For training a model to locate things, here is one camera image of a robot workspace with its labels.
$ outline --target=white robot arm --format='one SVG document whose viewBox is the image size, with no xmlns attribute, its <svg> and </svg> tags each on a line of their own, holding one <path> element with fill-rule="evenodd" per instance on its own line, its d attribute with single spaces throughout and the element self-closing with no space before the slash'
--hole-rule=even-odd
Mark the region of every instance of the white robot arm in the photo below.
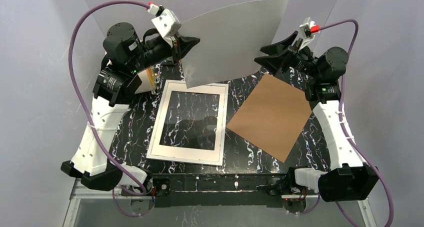
<svg viewBox="0 0 424 227">
<path fill-rule="evenodd" d="M 87 123 L 75 155 L 61 165 L 63 172 L 81 178 L 81 183 L 89 189 L 110 191 L 117 185 L 139 187 L 134 178 L 123 171 L 135 177 L 143 185 L 142 189 L 150 187 L 147 183 L 151 176 L 145 169 L 125 164 L 119 168 L 109 161 L 113 157 L 100 148 L 93 128 L 109 153 L 118 125 L 134 95 L 142 92 L 143 82 L 155 81 L 152 76 L 146 77 L 144 70 L 170 57 L 173 63 L 178 63 L 200 42 L 198 38 L 178 34 L 181 24 L 172 11 L 154 3 L 149 6 L 147 11 L 155 15 L 152 19 L 155 29 L 148 30 L 143 41 L 129 23 L 117 23 L 107 31 L 103 41 L 106 55 L 93 89 L 91 118 L 94 126 Z M 160 36 L 146 40 L 146 36 L 153 34 Z"/>
<path fill-rule="evenodd" d="M 319 26 L 307 18 L 300 25 L 303 38 L 296 40 L 298 32 L 295 31 L 283 41 L 262 47 L 260 51 L 267 56 L 254 60 L 279 79 L 290 67 L 311 77 L 306 83 L 305 97 L 321 125 L 330 154 L 330 172 L 307 166 L 290 167 L 284 184 L 286 188 L 312 189 L 326 202 L 364 200 L 378 177 L 351 146 L 341 128 L 338 80 L 346 72 L 348 53 L 340 47 L 331 47 L 315 57 L 307 45 L 319 30 Z M 353 138 L 344 116 L 342 122 L 349 138 Z"/>
</svg>

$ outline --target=white wall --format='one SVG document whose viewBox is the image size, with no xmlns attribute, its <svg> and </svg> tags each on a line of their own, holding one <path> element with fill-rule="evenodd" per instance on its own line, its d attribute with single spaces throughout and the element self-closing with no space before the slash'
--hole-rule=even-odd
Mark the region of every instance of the white wall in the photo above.
<svg viewBox="0 0 424 227">
<path fill-rule="evenodd" d="M 86 119 L 72 88 L 68 46 L 84 0 L 0 0 L 1 226 L 62 226 L 74 180 L 60 171 Z M 103 35 L 91 18 L 74 52 L 91 102 Z"/>
<path fill-rule="evenodd" d="M 111 0 L 85 0 L 89 7 Z M 218 8 L 257 0 L 137 0 L 144 3 L 155 2 L 172 10 L 180 21 L 187 21 L 203 13 Z M 280 28 L 275 35 L 275 41 L 287 38 L 293 31 L 299 29 L 306 17 L 312 17 L 318 23 L 324 24 L 337 0 L 290 0 Z M 106 34 L 109 27 L 119 22 L 129 22 L 134 25 L 139 36 L 153 28 L 152 16 L 139 6 L 121 5 L 101 9 L 94 13 L 100 29 Z"/>
<path fill-rule="evenodd" d="M 389 184 L 392 226 L 423 226 L 423 12 L 422 0 L 338 0 L 327 22 L 359 22 L 347 66 L 345 111 L 359 148 Z M 345 24 L 324 30 L 315 53 L 332 46 L 347 50 L 353 29 Z M 389 212 L 380 183 L 370 204 L 383 226 Z"/>
</svg>

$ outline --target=red connector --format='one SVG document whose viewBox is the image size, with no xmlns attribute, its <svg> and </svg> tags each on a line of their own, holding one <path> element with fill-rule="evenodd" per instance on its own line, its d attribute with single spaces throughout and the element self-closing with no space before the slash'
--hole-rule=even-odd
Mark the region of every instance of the red connector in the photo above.
<svg viewBox="0 0 424 227">
<path fill-rule="evenodd" d="M 312 26 L 312 28 L 310 28 L 310 32 L 312 34 L 318 32 L 318 31 L 320 31 L 320 26 L 319 25 L 315 25 L 315 26 Z"/>
<path fill-rule="evenodd" d="M 154 2 L 149 2 L 148 6 L 150 6 L 151 4 L 154 4 L 155 6 L 157 6 L 157 4 L 155 4 Z"/>
</svg>

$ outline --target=gray floor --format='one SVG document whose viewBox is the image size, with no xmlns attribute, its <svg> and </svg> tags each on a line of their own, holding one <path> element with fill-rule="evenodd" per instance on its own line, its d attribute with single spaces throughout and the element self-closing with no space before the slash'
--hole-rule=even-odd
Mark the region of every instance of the gray floor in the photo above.
<svg viewBox="0 0 424 227">
<path fill-rule="evenodd" d="M 131 213 L 128 199 L 118 200 Z M 307 198 L 310 208 L 315 198 Z M 133 204 L 134 211 L 147 208 L 148 201 Z M 365 226 L 358 202 L 342 204 L 360 226 Z M 184 206 L 154 208 L 143 218 L 130 218 L 115 208 L 112 199 L 82 199 L 75 221 L 77 227 L 348 227 L 335 203 L 320 201 L 311 213 L 294 216 L 265 206 Z"/>
</svg>

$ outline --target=glass pane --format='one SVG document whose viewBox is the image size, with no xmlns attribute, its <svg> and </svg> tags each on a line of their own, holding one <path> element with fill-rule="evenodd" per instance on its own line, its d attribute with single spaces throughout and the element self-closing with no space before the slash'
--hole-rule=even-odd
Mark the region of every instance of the glass pane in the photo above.
<svg viewBox="0 0 424 227">
<path fill-rule="evenodd" d="M 172 91 L 160 145 L 215 149 L 219 94 Z"/>
</svg>

